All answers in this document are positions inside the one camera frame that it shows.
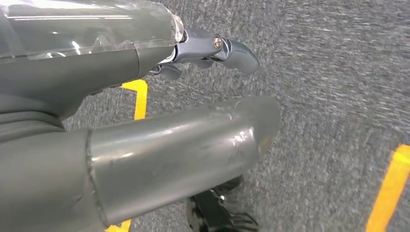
gray carpet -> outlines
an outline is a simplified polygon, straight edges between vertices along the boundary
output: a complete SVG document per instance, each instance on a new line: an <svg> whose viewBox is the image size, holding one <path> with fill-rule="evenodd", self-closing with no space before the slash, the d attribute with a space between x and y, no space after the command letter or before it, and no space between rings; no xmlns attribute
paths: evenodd
<svg viewBox="0 0 410 232"><path fill-rule="evenodd" d="M177 81L147 79L148 115L234 96L273 95L284 126L269 154L227 196L261 231L364 231L392 151L409 143L406 0L163 0L186 25L256 51L246 76L183 66ZM85 100L67 127L131 120L135 95ZM410 231L410 185L389 231ZM133 220L134 231L189 231L175 203Z"/></svg>

screw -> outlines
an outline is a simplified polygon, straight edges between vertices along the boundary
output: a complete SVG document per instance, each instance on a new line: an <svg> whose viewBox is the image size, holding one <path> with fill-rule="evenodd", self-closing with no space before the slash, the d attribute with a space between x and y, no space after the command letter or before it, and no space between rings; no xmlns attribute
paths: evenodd
<svg viewBox="0 0 410 232"><path fill-rule="evenodd" d="M218 50L222 47L222 38L219 35L214 36L214 47Z"/></svg>

gray plastic housing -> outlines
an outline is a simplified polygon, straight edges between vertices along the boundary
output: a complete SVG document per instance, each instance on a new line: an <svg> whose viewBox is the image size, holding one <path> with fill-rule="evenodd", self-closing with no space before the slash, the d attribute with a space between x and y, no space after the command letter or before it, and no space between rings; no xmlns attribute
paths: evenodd
<svg viewBox="0 0 410 232"><path fill-rule="evenodd" d="M85 96L145 76L182 31L177 16L145 0L2 1L0 114L64 120Z"/></svg>

yellow line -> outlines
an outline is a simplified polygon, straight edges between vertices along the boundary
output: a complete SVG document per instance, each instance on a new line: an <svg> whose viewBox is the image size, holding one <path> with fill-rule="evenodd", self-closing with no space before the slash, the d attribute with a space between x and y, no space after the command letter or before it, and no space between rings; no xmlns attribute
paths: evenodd
<svg viewBox="0 0 410 232"><path fill-rule="evenodd" d="M367 221L366 232L384 232L393 216L410 173L410 146L401 145L394 152L379 195Z"/></svg>
<svg viewBox="0 0 410 232"><path fill-rule="evenodd" d="M148 94L148 84L144 80L136 80L122 84L123 88L137 92L134 120L145 118L146 99ZM105 232L129 232L131 228L131 219L121 223L121 227L112 225Z"/></svg>
<svg viewBox="0 0 410 232"><path fill-rule="evenodd" d="M146 114L146 97L148 94L148 84L144 80L136 80L122 84L123 88L137 92L135 103L134 119L139 120L145 118Z"/></svg>

clear plastic wrap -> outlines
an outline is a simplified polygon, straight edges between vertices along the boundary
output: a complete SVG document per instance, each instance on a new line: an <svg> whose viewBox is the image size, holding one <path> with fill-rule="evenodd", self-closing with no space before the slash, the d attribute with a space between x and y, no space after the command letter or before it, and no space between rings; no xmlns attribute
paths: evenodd
<svg viewBox="0 0 410 232"><path fill-rule="evenodd" d="M147 0L0 1L0 62L174 46L183 24Z"/></svg>

